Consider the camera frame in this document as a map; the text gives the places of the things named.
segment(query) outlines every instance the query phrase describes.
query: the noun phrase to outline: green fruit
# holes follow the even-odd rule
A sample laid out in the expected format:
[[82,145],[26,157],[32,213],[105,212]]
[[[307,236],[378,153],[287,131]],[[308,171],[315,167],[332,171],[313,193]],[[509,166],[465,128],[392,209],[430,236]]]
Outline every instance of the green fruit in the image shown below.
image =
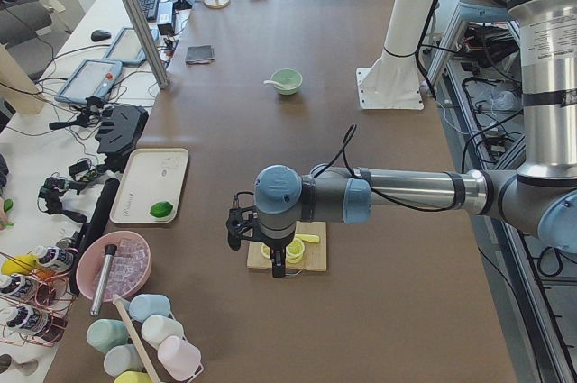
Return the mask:
[[168,201],[159,201],[158,203],[152,205],[151,215],[155,218],[163,218],[168,216],[170,212],[172,212],[173,208],[174,206]]
[[8,212],[10,209],[12,209],[14,207],[14,201],[12,201],[10,198],[8,198],[7,200],[4,200],[4,212]]

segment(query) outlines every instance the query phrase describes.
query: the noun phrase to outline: brown tabletop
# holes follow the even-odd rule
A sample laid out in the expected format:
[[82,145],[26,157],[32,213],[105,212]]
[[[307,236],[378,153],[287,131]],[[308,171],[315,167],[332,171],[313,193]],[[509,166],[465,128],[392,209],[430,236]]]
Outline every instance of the brown tabletop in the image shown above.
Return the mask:
[[[247,244],[226,243],[234,192],[270,164],[304,174],[329,161],[351,123],[354,165],[454,170],[434,102],[358,106],[355,70],[379,57],[393,1],[232,0],[192,12],[141,140],[189,150],[179,215],[134,230],[152,250],[142,292],[170,298],[202,351],[198,381],[516,381],[465,213],[373,207],[367,223],[328,225],[327,272],[294,278],[248,270]],[[205,44],[215,62],[185,65],[187,46]],[[261,83],[278,68],[301,71],[298,94]],[[112,381],[85,341],[88,307],[75,304],[47,382]],[[110,304],[102,316],[115,317]]]

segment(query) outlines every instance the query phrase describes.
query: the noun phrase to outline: computer mouse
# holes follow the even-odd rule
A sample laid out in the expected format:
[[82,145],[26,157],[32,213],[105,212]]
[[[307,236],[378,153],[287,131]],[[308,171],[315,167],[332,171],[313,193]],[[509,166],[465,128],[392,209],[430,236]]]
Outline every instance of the computer mouse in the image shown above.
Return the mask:
[[111,37],[112,34],[110,32],[107,32],[106,30],[94,30],[90,35],[90,39],[92,40],[92,42],[100,42],[103,41],[104,39],[110,39]]

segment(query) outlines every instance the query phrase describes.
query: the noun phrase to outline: tablet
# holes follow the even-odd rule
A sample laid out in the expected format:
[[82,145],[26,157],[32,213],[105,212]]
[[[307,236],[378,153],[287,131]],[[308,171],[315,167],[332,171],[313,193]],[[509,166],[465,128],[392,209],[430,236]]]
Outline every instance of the tablet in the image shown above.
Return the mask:
[[[159,30],[151,29],[152,38],[159,39]],[[132,27],[123,27],[106,50],[105,59],[120,60],[125,66],[140,66],[145,60],[144,50]]]
[[122,61],[85,59],[54,99],[80,105],[86,105],[86,98],[91,96],[105,99],[122,72]]

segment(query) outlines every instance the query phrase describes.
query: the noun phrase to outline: white table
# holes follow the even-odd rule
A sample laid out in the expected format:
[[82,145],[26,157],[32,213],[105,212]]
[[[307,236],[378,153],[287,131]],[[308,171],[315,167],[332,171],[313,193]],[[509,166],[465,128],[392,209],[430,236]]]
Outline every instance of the white table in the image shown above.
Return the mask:
[[[188,13],[181,13],[178,20],[184,22],[186,18],[188,18]],[[95,45],[90,40],[90,33],[93,30],[110,31],[114,38],[115,34],[127,25],[130,25],[130,21],[121,0],[96,0],[59,54]],[[98,44],[109,44],[112,39],[98,42]],[[50,65],[43,77],[67,78],[83,59],[101,59],[105,51],[106,48],[103,47],[71,53]],[[123,83],[127,90],[120,102],[141,105],[150,111],[154,98],[159,93],[158,86],[155,85],[152,73],[140,72],[150,72],[147,63],[139,68],[124,68],[122,78],[135,70],[139,73],[129,77]],[[45,88],[49,92],[55,91],[62,84],[64,81],[61,80],[47,80]],[[46,97],[48,100],[53,100],[51,95],[46,95]],[[45,105],[37,115],[16,114],[8,125],[22,132],[41,134],[49,130],[48,123],[66,121],[72,115]],[[94,139],[94,134],[90,135],[95,128],[85,130],[73,127],[73,130],[77,131],[82,138],[87,138],[83,141],[86,145],[86,152],[96,154],[98,142]],[[4,155],[10,169],[4,195],[14,200],[10,220],[15,224],[14,227],[0,232],[2,252],[12,256],[24,254],[37,245],[54,245],[59,239],[69,237],[74,231],[79,230],[80,225],[73,223],[67,217],[60,214],[52,216],[42,214],[37,207],[37,196],[44,179],[54,172],[68,177],[68,166],[87,156],[83,147],[69,132],[58,130],[42,136],[30,137],[5,129],[0,133],[0,153]],[[104,156],[98,155],[97,159],[102,162]],[[80,196],[76,196],[73,191],[68,192],[62,198],[64,208],[79,211],[89,219],[100,195],[102,183],[107,177],[110,175],[105,176],[103,180],[98,180],[97,184],[88,187]],[[5,258],[0,257],[0,264],[4,261]],[[23,347],[0,344],[0,352],[11,354],[19,362],[30,359],[36,359],[39,362],[39,368],[30,377],[24,377],[16,370],[9,370],[0,375],[0,383],[42,382],[56,350],[57,347],[46,348],[31,344],[25,344]]]

